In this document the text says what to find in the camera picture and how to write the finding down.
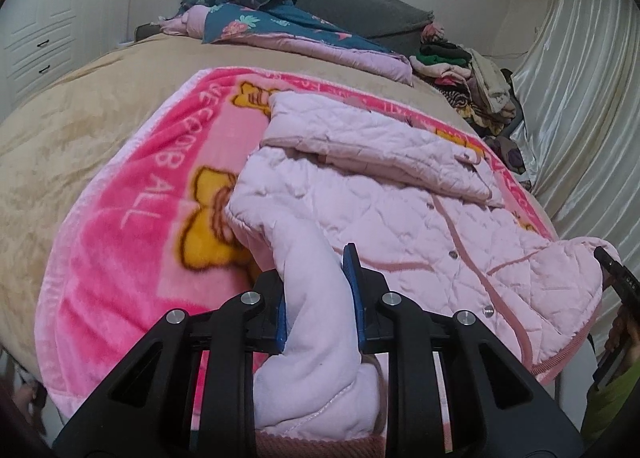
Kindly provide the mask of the right hand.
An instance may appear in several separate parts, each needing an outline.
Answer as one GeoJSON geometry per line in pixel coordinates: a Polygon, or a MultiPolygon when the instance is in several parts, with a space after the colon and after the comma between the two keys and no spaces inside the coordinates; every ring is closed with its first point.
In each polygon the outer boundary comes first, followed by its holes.
{"type": "Polygon", "coordinates": [[[634,327],[632,326],[632,318],[628,308],[625,305],[621,305],[618,310],[612,327],[608,332],[608,338],[606,339],[604,349],[606,352],[613,352],[617,350],[621,345],[624,345],[624,339],[634,342],[634,327]]]}

